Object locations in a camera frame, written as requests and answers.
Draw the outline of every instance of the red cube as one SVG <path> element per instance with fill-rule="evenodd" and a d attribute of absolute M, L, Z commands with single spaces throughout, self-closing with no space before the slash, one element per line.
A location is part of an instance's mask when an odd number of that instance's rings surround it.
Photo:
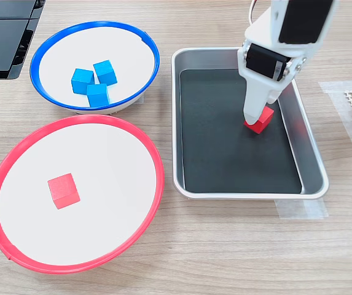
<path fill-rule="evenodd" d="M 274 115 L 274 111 L 270 109 L 268 106 L 265 106 L 263 109 L 262 114 L 260 115 L 260 118 L 254 125 L 248 125 L 246 121 L 244 121 L 244 125 L 247 126 L 249 129 L 252 131 L 256 132 L 257 134 L 260 134 L 264 128 L 267 127 L 268 123 L 272 120 Z"/>
<path fill-rule="evenodd" d="M 80 201 L 72 174 L 65 174 L 48 182 L 53 202 L 57 209 L 64 208 Z"/>

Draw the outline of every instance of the bowl rim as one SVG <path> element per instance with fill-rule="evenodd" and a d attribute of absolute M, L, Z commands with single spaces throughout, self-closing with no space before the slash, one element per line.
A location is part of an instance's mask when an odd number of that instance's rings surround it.
<path fill-rule="evenodd" d="M 99 28 L 99 27 L 104 27 L 104 26 L 111 27 L 111 28 L 119 28 L 119 29 L 123 29 L 123 30 L 130 31 L 132 33 L 135 33 L 136 35 L 138 35 L 142 39 L 142 41 L 146 45 L 148 45 L 150 47 L 152 53 L 154 54 L 154 70 L 153 70 L 148 82 L 132 96 L 129 96 L 129 97 L 125 98 L 124 100 L 118 101 L 116 103 L 111 103 L 107 106 L 97 106 L 97 107 L 71 106 L 69 104 L 60 103 L 59 101 L 52 98 L 46 92 L 46 90 L 43 88 L 41 80 L 39 78 L 39 65 L 42 61 L 42 57 L 45 55 L 45 53 L 48 51 L 48 49 L 51 48 L 51 46 L 53 46 L 59 40 L 65 38 L 66 36 L 69 36 L 70 34 L 73 34 L 73 33 L 79 32 L 79 31 L 83 31 L 83 30 L 87 30 L 87 29 L 91 29 L 91 28 Z M 43 42 L 42 45 L 39 46 L 39 48 L 36 50 L 32 60 L 31 60 L 31 65 L 29 67 L 29 76 L 31 78 L 31 82 L 33 83 L 36 91 L 38 91 L 38 93 L 41 96 L 43 96 L 46 100 L 50 101 L 53 104 L 56 104 L 57 106 L 61 106 L 63 108 L 72 109 L 72 110 L 76 110 L 76 111 L 100 111 L 100 110 L 111 109 L 116 106 L 120 106 L 124 103 L 127 103 L 127 102 L 133 100 L 134 98 L 136 98 L 137 96 L 142 94 L 148 88 L 148 86 L 151 85 L 152 81 L 154 81 L 154 79 L 158 73 L 158 70 L 159 70 L 159 64 L 160 64 L 160 55 L 159 55 L 159 50 L 158 50 L 157 45 L 151 39 L 151 37 L 146 32 L 142 31 L 141 29 L 139 29 L 135 26 L 128 25 L 126 23 L 119 23 L 119 22 L 107 22 L 107 21 L 87 22 L 87 23 L 80 23 L 78 25 L 70 26 L 69 28 L 65 28 L 65 29 L 55 33 L 53 36 L 51 36 L 45 42 Z"/>
<path fill-rule="evenodd" d="M 138 140 L 140 140 L 140 142 L 143 143 L 145 148 L 148 150 L 150 156 L 152 157 L 154 167 L 155 167 L 157 183 L 156 183 L 156 188 L 154 193 L 154 199 L 149 212 L 147 212 L 147 215 L 144 221 L 127 240 L 125 240 L 119 247 L 108 252 L 107 254 L 101 257 L 98 257 L 96 259 L 93 259 L 91 261 L 83 262 L 80 264 L 51 265 L 51 264 L 38 262 L 38 261 L 35 261 L 34 259 L 29 258 L 27 255 L 21 252 L 17 247 L 15 247 L 10 242 L 4 230 L 2 229 L 2 226 L 0 223 L 0 250 L 5 254 L 7 259 L 12 260 L 17 264 L 20 264 L 21 266 L 36 272 L 55 274 L 55 275 L 76 273 L 76 272 L 82 272 L 88 269 L 92 269 L 94 267 L 98 267 L 114 259 L 116 256 L 120 255 L 129 247 L 131 247 L 132 244 L 134 244 L 140 238 L 140 236 L 142 236 L 144 231 L 148 228 L 151 221 L 155 217 L 155 214 L 159 208 L 159 205 L 162 199 L 163 189 L 165 185 L 165 174 L 164 174 L 163 163 L 162 163 L 159 151 L 155 147 L 155 144 L 152 142 L 152 140 L 141 129 L 139 129 L 135 125 L 125 120 L 112 117 L 112 116 L 94 115 L 94 114 L 72 116 L 72 117 L 67 117 L 67 118 L 52 122 L 36 130 L 35 132 L 27 136 L 25 139 L 23 139 L 20 143 L 18 143 L 7 154 L 5 159 L 0 164 L 0 190 L 9 170 L 12 168 L 14 163 L 32 145 L 34 145 L 42 138 L 46 137 L 47 135 L 57 130 L 70 127 L 73 125 L 80 125 L 80 124 L 104 124 L 104 125 L 114 126 L 132 134 Z"/>

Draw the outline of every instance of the blue cube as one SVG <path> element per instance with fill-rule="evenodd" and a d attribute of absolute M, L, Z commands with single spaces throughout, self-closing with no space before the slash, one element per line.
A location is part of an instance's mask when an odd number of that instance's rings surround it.
<path fill-rule="evenodd" d="M 87 87 L 87 96 L 90 106 L 108 106 L 109 96 L 106 84 L 93 84 Z"/>
<path fill-rule="evenodd" d="M 98 80 L 102 84 L 113 85 L 117 83 L 117 78 L 109 60 L 95 63 L 94 69 Z"/>
<path fill-rule="evenodd" d="M 87 86 L 94 84 L 94 72 L 87 69 L 75 69 L 72 77 L 72 89 L 76 94 L 87 94 Z"/>

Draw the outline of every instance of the wood grain surface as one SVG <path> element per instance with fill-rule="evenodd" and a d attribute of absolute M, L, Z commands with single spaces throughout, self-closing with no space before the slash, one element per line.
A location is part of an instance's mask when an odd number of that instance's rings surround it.
<path fill-rule="evenodd" d="M 254 18 L 268 7 L 259 0 Z M 183 47 L 238 46 L 247 0 L 47 1 L 21 76 L 0 81 L 0 163 L 24 137 L 71 116 L 29 79 L 36 49 L 76 23 L 115 20 L 147 31 L 161 67 L 144 104 L 117 113 L 142 128 L 165 166 L 160 209 L 144 235 L 102 267 L 67 276 L 27 270 L 0 251 L 0 294 L 352 294 L 352 143 L 318 82 L 352 80 L 352 0 L 341 1 L 324 46 L 297 83 L 330 178 L 329 217 L 281 220 L 272 201 L 192 201 L 171 175 L 170 58 Z"/>

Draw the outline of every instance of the metal tray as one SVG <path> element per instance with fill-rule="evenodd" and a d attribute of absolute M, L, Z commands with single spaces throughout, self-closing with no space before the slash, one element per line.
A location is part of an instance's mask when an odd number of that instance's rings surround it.
<path fill-rule="evenodd" d="M 173 182 L 191 199 L 322 197 L 329 180 L 293 81 L 260 135 L 245 126 L 246 82 L 234 48 L 172 57 Z"/>

